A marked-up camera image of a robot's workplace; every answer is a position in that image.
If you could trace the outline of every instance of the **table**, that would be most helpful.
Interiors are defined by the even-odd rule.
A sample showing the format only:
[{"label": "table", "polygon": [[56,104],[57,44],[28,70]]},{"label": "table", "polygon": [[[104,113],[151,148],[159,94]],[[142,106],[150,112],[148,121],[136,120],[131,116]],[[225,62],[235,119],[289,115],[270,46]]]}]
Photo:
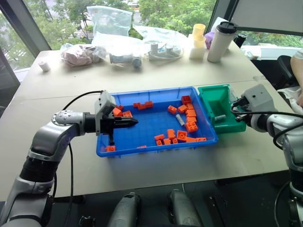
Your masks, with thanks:
[{"label": "table", "polygon": [[[151,72],[146,72],[145,69],[138,74],[128,71],[122,75],[121,72],[110,69],[110,66],[74,69],[74,74],[76,74],[74,77],[74,74],[66,72],[66,69],[59,70],[59,62],[56,71],[53,70],[55,64],[52,64],[49,74],[38,75],[36,60],[15,98],[0,119],[0,179],[2,180],[0,201],[6,200],[15,176],[20,173],[35,132],[49,122],[53,113],[62,109],[76,95],[100,89],[101,84],[102,88],[106,88],[110,92],[117,92],[229,83],[239,96],[243,90],[262,83],[272,95],[278,110],[291,111],[268,81],[255,80],[260,78],[260,72],[244,55],[240,55],[234,44],[230,49],[230,55],[223,59],[221,65],[213,66],[212,71],[216,73],[212,77],[205,74],[197,75],[198,66],[201,68],[201,72],[206,72],[205,68],[208,70],[212,68],[206,61],[200,64],[191,63],[192,68],[196,71],[193,74],[188,73],[186,76],[181,75],[181,72],[178,73],[175,69],[178,61],[158,68],[149,66],[147,62],[147,68],[155,67],[157,69],[157,73],[154,74],[154,78],[157,80],[152,80]],[[40,55],[51,56],[55,53],[58,55],[58,52],[55,51],[42,52]],[[232,62],[232,58],[243,64],[225,64]],[[242,68],[246,66],[249,69],[248,75],[244,74],[242,77],[240,73],[230,77],[225,75],[227,71],[244,72],[246,70]],[[176,73],[174,77],[167,74],[168,77],[171,75],[172,79],[163,77],[163,80],[159,80],[159,74],[163,75],[162,72],[167,73],[169,69]],[[93,74],[98,70],[103,73],[111,72],[111,74],[110,76],[108,74],[98,75],[99,81],[93,83],[89,79],[98,77]],[[146,77],[151,79],[149,83],[147,83]],[[184,77],[191,78],[191,80],[178,80]],[[130,78],[136,78],[136,82],[128,83]],[[62,91],[61,83],[58,81],[67,86],[68,81],[71,80],[73,80],[70,82],[73,87],[66,87]],[[93,113],[93,103],[97,97],[97,95],[83,97],[72,104],[70,109]],[[255,175],[287,169],[283,152],[273,145],[272,138],[268,134],[256,132],[251,128],[247,128],[243,133],[219,135],[219,142],[210,147],[168,150],[160,153],[122,156],[121,158],[98,157],[96,140],[94,134],[86,134],[71,142],[74,153],[75,195]],[[70,156],[68,152],[59,165],[57,175],[56,195],[68,196],[70,193]]]}]

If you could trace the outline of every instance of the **orange lego brick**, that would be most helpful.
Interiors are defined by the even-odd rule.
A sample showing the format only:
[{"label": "orange lego brick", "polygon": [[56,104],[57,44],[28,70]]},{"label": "orange lego brick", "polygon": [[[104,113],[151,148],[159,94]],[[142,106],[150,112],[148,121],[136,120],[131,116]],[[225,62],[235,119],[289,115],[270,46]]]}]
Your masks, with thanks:
[{"label": "orange lego brick", "polygon": [[163,142],[164,142],[164,145],[168,145],[171,143],[170,139],[164,139]]},{"label": "orange lego brick", "polygon": [[176,114],[177,112],[177,108],[173,107],[172,105],[167,107],[167,111],[172,113],[172,114]]},{"label": "orange lego brick", "polygon": [[151,108],[153,107],[153,102],[152,101],[145,102],[145,106],[146,108]]},{"label": "orange lego brick", "polygon": [[107,146],[106,147],[106,152],[111,152],[111,151],[115,151],[116,147],[115,146]]},{"label": "orange lego brick", "polygon": [[186,142],[187,143],[197,142],[197,139],[196,138],[192,138],[192,137],[186,137]]},{"label": "orange lego brick", "polygon": [[133,103],[133,107],[134,107],[134,108],[137,108],[138,105],[140,105],[140,103]]},{"label": "orange lego brick", "polygon": [[113,109],[113,114],[114,114],[115,117],[122,117],[123,116],[121,110],[119,110],[116,107]]},{"label": "orange lego brick", "polygon": [[195,110],[186,110],[186,117],[197,117]]},{"label": "orange lego brick", "polygon": [[195,117],[187,117],[186,122],[197,122],[197,119]]},{"label": "orange lego brick", "polygon": [[146,109],[146,105],[145,104],[138,104],[138,110],[145,110]]},{"label": "orange lego brick", "polygon": [[132,112],[130,110],[122,113],[123,117],[133,117]]},{"label": "orange lego brick", "polygon": [[196,140],[197,140],[197,142],[207,141],[206,137],[197,137]]},{"label": "orange lego brick", "polygon": [[167,129],[167,137],[172,140],[176,137],[175,130],[173,129]]},{"label": "orange lego brick", "polygon": [[157,144],[157,146],[163,145],[161,140],[157,140],[157,141],[156,141],[156,144]]},{"label": "orange lego brick", "polygon": [[174,139],[172,139],[171,141],[172,141],[173,144],[178,143],[178,139],[177,139],[177,138],[174,138]]},{"label": "orange lego brick", "polygon": [[163,140],[164,139],[164,134],[160,134],[158,136],[155,136],[155,140]]},{"label": "orange lego brick", "polygon": [[182,96],[181,101],[185,105],[187,103],[191,103],[191,98],[190,98],[190,96]]},{"label": "orange lego brick", "polygon": [[178,107],[178,111],[180,113],[184,113],[187,110],[187,106],[186,105],[182,105]]},{"label": "orange lego brick", "polygon": [[194,106],[191,103],[186,104],[188,110],[194,110]]},{"label": "orange lego brick", "polygon": [[187,137],[187,132],[186,131],[180,131],[180,130],[178,130],[178,132],[177,132],[177,139],[178,140],[186,142],[186,137]]},{"label": "orange lego brick", "polygon": [[195,122],[187,122],[185,128],[188,132],[194,132],[198,130],[198,127]]},{"label": "orange lego brick", "polygon": [[118,108],[119,110],[123,110],[123,108],[124,108],[124,106],[122,106],[122,105],[116,105],[116,108]]}]

